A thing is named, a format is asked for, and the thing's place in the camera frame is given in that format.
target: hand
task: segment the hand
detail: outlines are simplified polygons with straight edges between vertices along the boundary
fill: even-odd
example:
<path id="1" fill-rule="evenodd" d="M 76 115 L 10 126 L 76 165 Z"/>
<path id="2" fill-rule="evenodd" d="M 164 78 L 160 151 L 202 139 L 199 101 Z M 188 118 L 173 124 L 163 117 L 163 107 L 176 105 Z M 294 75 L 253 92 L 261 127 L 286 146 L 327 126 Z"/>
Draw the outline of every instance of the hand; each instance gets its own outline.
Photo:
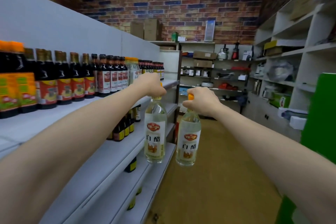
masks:
<path id="1" fill-rule="evenodd" d="M 158 73 L 141 74 L 133 83 L 139 86 L 144 96 L 160 97 L 167 93 L 165 88 L 160 84 L 160 76 Z"/>
<path id="2" fill-rule="evenodd" d="M 194 95 L 194 100 L 183 101 L 182 105 L 204 116 L 213 117 L 218 107 L 222 106 L 218 97 L 207 87 L 196 87 L 187 90 Z"/>

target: clear liquid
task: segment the clear liquid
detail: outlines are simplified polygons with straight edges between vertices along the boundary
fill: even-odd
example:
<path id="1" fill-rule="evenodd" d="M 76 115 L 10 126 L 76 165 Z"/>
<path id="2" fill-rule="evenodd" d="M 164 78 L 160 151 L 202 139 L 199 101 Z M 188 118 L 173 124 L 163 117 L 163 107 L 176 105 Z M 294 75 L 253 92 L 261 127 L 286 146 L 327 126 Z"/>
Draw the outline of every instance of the clear liquid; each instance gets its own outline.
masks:
<path id="1" fill-rule="evenodd" d="M 154 136 L 160 137 L 160 144 L 157 149 L 153 149 L 152 134 L 145 135 L 145 156 L 149 163 L 161 163 L 166 151 L 166 127 L 167 111 L 159 99 L 152 99 L 145 112 L 145 131 L 148 131 L 148 124 L 160 124 L 160 131 L 154 131 Z"/>
<path id="2" fill-rule="evenodd" d="M 192 166 L 196 162 L 197 150 L 193 151 L 192 157 L 186 159 L 182 157 L 181 154 L 184 154 L 183 148 L 181 148 L 182 142 L 184 140 L 185 134 L 193 134 L 196 135 L 198 133 L 198 137 L 200 136 L 201 131 L 201 121 L 198 114 L 192 110 L 187 110 L 187 112 L 183 115 L 180 120 L 179 128 L 178 128 L 178 137 L 177 137 L 177 148 L 176 148 L 176 162 L 180 166 Z"/>

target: green box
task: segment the green box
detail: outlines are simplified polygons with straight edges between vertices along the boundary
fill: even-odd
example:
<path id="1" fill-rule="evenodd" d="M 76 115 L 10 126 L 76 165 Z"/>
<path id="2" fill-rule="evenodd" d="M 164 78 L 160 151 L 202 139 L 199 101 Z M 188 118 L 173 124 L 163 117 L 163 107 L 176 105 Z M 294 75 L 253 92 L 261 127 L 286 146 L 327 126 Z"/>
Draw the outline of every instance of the green box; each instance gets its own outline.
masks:
<path id="1" fill-rule="evenodd" d="M 291 95 L 279 92 L 273 92 L 273 99 L 269 103 L 275 107 L 288 108 L 291 102 Z"/>
<path id="2" fill-rule="evenodd" d="M 179 34 L 177 32 L 174 32 L 171 34 L 171 40 L 173 42 L 178 42 Z"/>

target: plastic-wrapped item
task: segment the plastic-wrapped item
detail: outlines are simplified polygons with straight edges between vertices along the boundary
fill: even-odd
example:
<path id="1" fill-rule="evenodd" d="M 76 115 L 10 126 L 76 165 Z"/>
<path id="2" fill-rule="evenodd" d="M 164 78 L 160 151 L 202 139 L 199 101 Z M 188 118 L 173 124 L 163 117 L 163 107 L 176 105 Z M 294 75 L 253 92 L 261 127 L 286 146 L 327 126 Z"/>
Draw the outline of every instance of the plastic-wrapped item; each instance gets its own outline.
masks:
<path id="1" fill-rule="evenodd" d="M 282 82 L 290 75 L 293 75 L 294 67 L 287 61 L 279 60 L 275 61 L 267 72 L 267 76 L 270 80 L 275 82 Z"/>

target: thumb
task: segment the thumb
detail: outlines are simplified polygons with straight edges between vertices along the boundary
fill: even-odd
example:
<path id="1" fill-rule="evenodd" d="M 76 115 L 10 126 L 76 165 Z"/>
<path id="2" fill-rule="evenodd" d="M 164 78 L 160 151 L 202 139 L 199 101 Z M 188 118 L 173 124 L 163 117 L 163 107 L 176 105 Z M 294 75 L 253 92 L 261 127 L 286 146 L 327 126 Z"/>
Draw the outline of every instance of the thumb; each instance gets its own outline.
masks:
<path id="1" fill-rule="evenodd" d="M 186 100 L 186 101 L 183 101 L 182 102 L 182 105 L 184 107 L 187 107 L 189 109 L 192 109 L 192 106 L 193 106 L 193 100 Z"/>

